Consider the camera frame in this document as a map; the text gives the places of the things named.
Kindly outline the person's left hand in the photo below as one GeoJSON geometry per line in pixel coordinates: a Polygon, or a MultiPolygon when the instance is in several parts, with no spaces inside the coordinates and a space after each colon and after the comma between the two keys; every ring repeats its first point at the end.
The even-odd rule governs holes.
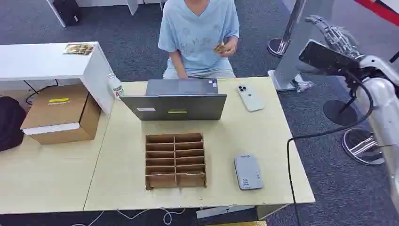
{"type": "Polygon", "coordinates": [[[231,57],[237,50],[238,37],[231,36],[227,38],[227,42],[222,47],[222,52],[219,53],[220,57],[231,57]]]}

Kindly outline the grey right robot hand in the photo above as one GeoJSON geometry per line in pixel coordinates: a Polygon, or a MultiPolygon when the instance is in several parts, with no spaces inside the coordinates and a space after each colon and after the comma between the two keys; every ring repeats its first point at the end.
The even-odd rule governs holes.
{"type": "Polygon", "coordinates": [[[319,29],[332,50],[354,59],[364,56],[355,38],[344,27],[330,25],[325,18],[319,15],[310,15],[304,20],[319,29]]]}

